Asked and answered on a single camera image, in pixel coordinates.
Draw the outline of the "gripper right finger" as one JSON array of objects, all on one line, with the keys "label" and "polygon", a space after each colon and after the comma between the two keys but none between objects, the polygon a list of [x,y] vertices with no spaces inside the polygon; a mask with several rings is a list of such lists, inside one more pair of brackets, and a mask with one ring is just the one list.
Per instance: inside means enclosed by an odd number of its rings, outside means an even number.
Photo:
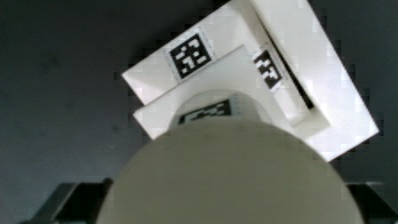
[{"label": "gripper right finger", "polygon": [[398,224],[398,210],[383,199],[374,183],[349,183],[347,187],[361,210],[365,224]]}]

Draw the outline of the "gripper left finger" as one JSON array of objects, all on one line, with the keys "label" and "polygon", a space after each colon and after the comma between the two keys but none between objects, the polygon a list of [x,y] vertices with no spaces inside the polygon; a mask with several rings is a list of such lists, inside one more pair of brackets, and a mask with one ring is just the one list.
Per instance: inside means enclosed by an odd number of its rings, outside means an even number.
[{"label": "gripper left finger", "polygon": [[63,183],[29,220],[20,224],[97,224],[114,180]]}]

